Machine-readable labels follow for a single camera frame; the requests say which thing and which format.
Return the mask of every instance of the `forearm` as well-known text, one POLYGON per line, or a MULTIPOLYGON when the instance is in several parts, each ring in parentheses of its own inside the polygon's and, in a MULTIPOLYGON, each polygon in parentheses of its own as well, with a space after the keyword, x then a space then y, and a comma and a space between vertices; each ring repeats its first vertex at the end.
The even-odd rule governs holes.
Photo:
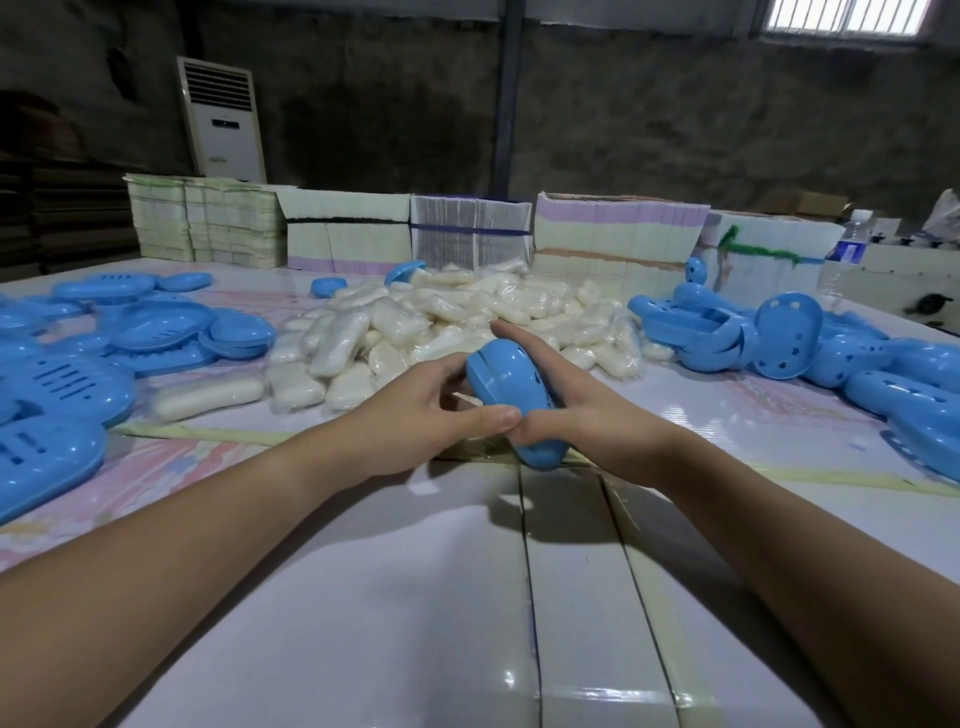
POLYGON ((660 488, 766 603, 857 724, 960 719, 960 587, 701 438, 684 436, 677 452, 660 488))
POLYGON ((0 574, 0 716, 95 725, 300 521, 362 475, 297 438, 0 574))

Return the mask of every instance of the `hand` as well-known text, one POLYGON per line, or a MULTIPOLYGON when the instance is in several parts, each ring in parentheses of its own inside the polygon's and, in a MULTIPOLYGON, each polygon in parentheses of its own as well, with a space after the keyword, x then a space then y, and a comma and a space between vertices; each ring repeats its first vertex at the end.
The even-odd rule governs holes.
POLYGON ((476 407, 453 396, 468 389, 466 361, 465 353, 452 353, 416 364, 329 423, 361 468, 357 482, 411 470, 461 440, 503 434, 520 422, 516 407, 476 407))
POLYGON ((529 412, 508 435, 514 445, 564 440, 600 468, 636 482, 640 474, 656 481, 690 438, 699 439, 695 433, 624 400, 529 331, 504 321, 492 321, 491 328, 498 337, 516 341, 530 354, 564 404, 561 409, 529 412))

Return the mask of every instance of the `metal pole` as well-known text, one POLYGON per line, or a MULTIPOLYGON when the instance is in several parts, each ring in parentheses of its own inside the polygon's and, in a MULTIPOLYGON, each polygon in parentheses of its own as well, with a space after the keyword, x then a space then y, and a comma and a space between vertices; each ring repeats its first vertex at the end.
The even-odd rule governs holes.
POLYGON ((500 69, 496 83, 496 129, 493 137, 493 164, 490 196, 506 200, 510 195, 510 160, 514 153, 516 85, 520 76, 520 37, 526 0, 506 0, 500 21, 500 69))

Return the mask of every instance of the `window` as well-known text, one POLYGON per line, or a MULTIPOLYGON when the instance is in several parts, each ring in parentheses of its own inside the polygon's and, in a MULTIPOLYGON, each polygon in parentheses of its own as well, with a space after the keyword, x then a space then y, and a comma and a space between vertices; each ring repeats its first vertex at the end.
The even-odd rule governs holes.
POLYGON ((767 31, 909 40, 930 5, 931 0, 774 0, 767 31))

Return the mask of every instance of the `right hand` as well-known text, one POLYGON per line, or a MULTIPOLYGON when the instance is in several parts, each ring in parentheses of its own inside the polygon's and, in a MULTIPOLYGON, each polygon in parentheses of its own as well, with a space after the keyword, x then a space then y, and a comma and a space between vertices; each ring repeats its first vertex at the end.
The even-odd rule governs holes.
POLYGON ((535 409, 508 433, 516 446, 564 440, 595 465, 631 482, 656 486, 697 435, 623 399, 588 372, 571 364, 529 331, 492 321, 501 339, 512 339, 530 354, 560 409, 535 409))

